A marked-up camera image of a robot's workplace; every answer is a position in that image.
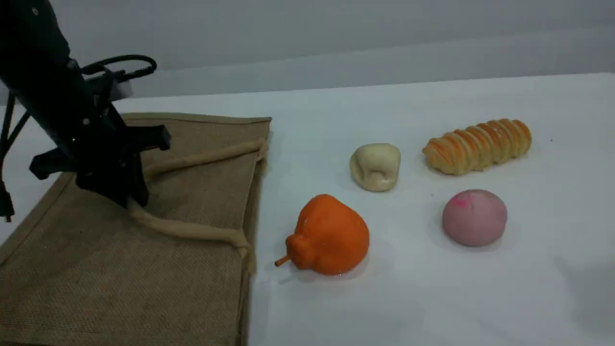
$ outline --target white table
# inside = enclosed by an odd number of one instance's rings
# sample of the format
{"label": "white table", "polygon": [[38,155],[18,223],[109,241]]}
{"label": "white table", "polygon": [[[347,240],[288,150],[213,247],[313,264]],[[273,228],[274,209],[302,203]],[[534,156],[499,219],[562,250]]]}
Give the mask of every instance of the white table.
{"label": "white table", "polygon": [[[585,74],[234,95],[128,99],[120,111],[272,116],[261,195],[250,345],[615,344],[615,75]],[[430,171],[430,137],[489,119],[521,119],[527,157],[486,172]],[[348,161],[360,145],[402,151],[389,193],[361,190]],[[27,167],[53,145],[31,121],[6,162],[21,221],[52,183]],[[440,231],[444,203],[482,188],[504,200],[503,239],[484,249]],[[363,216],[368,258],[324,277],[275,268],[311,197]],[[14,229],[2,224],[0,241]]]}

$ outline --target fake bread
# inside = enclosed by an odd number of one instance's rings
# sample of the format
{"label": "fake bread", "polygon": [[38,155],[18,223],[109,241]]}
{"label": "fake bread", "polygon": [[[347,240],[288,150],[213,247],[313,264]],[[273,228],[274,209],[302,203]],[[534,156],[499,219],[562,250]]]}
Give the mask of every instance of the fake bread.
{"label": "fake bread", "polygon": [[492,120],[432,138],[423,148],[427,163],[443,173],[462,175],[505,163],[530,149],[530,129],[520,120]]}

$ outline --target pink bun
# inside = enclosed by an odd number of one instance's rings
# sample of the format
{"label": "pink bun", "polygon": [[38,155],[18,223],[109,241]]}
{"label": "pink bun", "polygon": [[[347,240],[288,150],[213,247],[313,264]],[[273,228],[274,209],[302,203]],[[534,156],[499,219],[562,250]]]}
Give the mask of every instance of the pink bun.
{"label": "pink bun", "polygon": [[444,232],[466,246],[485,246],[501,238],[506,219],[504,202],[485,190],[458,193],[442,213]]}

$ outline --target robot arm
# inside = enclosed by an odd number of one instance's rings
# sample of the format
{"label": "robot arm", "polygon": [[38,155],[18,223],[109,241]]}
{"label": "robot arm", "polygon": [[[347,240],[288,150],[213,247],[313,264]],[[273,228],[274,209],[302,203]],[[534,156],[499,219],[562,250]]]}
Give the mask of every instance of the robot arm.
{"label": "robot arm", "polygon": [[[30,171],[39,179],[54,172],[76,172],[76,183],[83,189],[124,207],[129,195],[145,205],[148,191],[140,152],[168,150],[170,136],[164,126],[126,126],[111,103],[111,94],[117,83],[152,73],[156,63],[142,55],[127,55],[80,68],[69,53],[48,0],[0,0],[0,79],[26,108],[24,119],[34,118],[57,145],[35,156]],[[105,67],[135,59],[151,66],[133,73]],[[88,81],[83,77],[98,72],[103,75]],[[0,138],[0,159],[12,143],[8,133],[4,137]],[[2,183],[0,216],[13,214],[9,204]]]}

